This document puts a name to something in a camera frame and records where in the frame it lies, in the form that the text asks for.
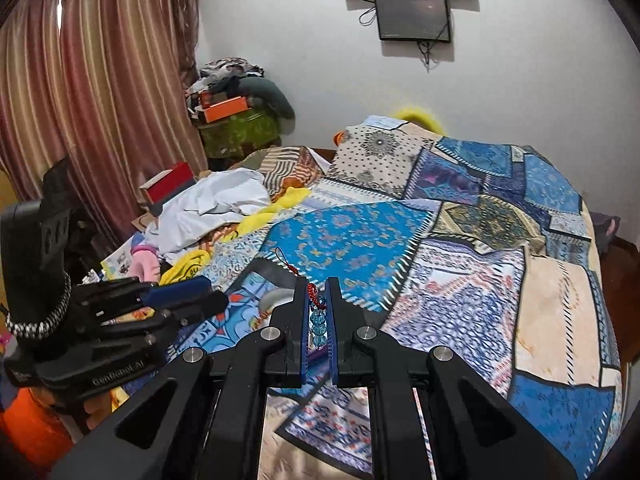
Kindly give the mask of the white crumpled cloth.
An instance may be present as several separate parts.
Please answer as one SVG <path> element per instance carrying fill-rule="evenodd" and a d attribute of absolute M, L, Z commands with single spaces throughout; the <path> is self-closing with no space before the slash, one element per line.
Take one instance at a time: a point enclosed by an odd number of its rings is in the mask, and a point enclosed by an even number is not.
<path fill-rule="evenodd" d="M 144 239 L 161 255 L 180 252 L 206 234 L 271 204 L 264 176 L 257 170 L 238 168 L 213 172 L 172 198 Z"/>

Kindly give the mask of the blue patchwork bed quilt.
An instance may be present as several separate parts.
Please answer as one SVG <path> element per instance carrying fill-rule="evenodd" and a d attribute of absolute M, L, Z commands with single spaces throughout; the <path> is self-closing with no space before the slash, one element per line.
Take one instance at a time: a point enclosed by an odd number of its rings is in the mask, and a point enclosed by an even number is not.
<path fill-rule="evenodd" d="M 337 278 L 403 346 L 454 350 L 578 478 L 596 470 L 620 436 L 620 355 L 592 220 L 548 159 L 369 119 L 342 132 L 326 169 L 297 146 L 244 167 L 274 201 L 311 192 L 224 290 L 224 313 L 184 330 L 175 352 L 228 349 L 260 330 L 266 292 Z"/>

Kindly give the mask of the red and white box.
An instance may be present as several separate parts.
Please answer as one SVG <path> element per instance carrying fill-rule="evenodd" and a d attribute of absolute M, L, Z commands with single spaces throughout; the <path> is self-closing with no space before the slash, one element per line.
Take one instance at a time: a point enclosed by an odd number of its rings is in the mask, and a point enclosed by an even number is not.
<path fill-rule="evenodd" d="M 144 199 L 149 204 L 169 200 L 171 196 L 194 185 L 195 178 L 187 162 L 176 162 L 139 186 Z"/>

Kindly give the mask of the pile of clothes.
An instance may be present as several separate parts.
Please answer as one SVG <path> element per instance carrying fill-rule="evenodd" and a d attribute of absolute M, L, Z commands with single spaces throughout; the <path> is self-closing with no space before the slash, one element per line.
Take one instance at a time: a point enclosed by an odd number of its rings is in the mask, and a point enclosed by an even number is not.
<path fill-rule="evenodd" d="M 186 104 L 194 112 L 199 105 L 205 108 L 203 98 L 224 94 L 228 99 L 247 98 L 266 104 L 278 117 L 293 120 L 295 112 L 278 86 L 265 77 L 262 67 L 245 58 L 220 58 L 206 63 L 198 72 L 200 76 L 186 89 Z"/>

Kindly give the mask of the yellow fluffy pillow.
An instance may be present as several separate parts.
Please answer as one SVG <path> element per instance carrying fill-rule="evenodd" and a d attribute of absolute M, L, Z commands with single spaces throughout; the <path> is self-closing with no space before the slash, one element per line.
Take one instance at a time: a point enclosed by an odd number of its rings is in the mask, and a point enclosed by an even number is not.
<path fill-rule="evenodd" d="M 404 122 L 411 122 L 412 124 L 439 134 L 440 136 L 445 135 L 445 130 L 442 128 L 442 124 L 431 112 L 423 107 L 405 106 L 400 110 L 393 112 L 393 118 L 403 120 Z"/>

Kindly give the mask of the orange box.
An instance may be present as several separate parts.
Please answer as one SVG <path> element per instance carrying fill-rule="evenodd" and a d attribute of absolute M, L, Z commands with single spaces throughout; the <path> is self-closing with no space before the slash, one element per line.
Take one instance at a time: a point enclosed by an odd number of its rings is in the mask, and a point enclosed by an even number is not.
<path fill-rule="evenodd" d="M 198 116 L 201 117 L 202 122 L 209 124 L 210 122 L 218 122 L 218 120 L 243 113 L 249 108 L 247 99 L 244 96 L 237 96 L 203 108 Z"/>

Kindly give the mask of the small black wall monitor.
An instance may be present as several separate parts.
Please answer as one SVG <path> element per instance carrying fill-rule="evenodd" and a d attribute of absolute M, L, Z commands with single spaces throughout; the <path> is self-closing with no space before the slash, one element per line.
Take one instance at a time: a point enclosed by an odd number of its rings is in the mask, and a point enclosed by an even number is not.
<path fill-rule="evenodd" d="M 383 41 L 451 41 L 448 0 L 374 0 Z"/>

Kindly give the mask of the striped brown curtain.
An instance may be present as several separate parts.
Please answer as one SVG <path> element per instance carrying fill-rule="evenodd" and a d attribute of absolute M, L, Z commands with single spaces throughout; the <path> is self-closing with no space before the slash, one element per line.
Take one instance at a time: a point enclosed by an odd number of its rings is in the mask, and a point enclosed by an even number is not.
<path fill-rule="evenodd" d="M 1 165 L 17 194 L 70 183 L 112 244 L 132 231 L 141 185 L 176 162 L 206 166 L 186 110 L 198 0 L 17 0 L 1 27 Z"/>

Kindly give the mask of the green patterned covered stand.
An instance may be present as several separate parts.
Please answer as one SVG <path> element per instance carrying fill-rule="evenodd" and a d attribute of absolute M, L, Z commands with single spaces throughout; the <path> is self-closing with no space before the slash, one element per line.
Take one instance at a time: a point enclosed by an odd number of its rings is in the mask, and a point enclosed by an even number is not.
<path fill-rule="evenodd" d="M 281 144 L 279 118 L 268 108 L 245 112 L 198 125 L 208 158 L 244 158 L 265 146 Z"/>

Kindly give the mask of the yellow garment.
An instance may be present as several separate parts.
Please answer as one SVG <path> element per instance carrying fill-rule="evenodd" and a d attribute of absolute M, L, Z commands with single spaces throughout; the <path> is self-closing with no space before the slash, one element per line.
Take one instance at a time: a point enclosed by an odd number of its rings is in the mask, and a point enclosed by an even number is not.
<path fill-rule="evenodd" d="M 273 204 L 243 219 L 210 249 L 194 249 L 180 257 L 160 278 L 161 285 L 204 276 L 212 289 L 227 290 L 262 247 L 269 229 L 310 194 L 310 188 L 288 188 Z"/>

